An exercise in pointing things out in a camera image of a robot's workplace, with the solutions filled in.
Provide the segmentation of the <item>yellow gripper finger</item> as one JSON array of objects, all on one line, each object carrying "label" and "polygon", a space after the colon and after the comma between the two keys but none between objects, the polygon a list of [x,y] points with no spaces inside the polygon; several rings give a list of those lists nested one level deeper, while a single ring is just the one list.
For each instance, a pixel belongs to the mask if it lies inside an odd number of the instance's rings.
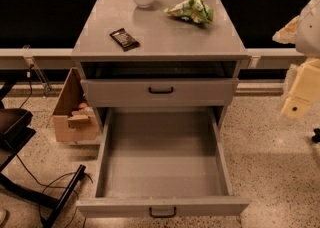
[{"label": "yellow gripper finger", "polygon": [[288,119],[299,119],[320,100],[320,59],[308,58],[294,70],[293,78],[280,113]]},{"label": "yellow gripper finger", "polygon": [[272,36],[272,40],[281,44],[294,44],[298,20],[298,16],[294,17]]}]

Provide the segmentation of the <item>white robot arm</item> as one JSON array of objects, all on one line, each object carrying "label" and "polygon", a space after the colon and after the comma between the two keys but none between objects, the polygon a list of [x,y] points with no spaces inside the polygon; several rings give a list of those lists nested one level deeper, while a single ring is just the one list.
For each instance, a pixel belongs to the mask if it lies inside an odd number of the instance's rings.
[{"label": "white robot arm", "polygon": [[296,70],[281,114],[298,119],[320,99],[320,0],[310,0],[301,13],[277,31],[272,40],[294,44],[307,60]]}]

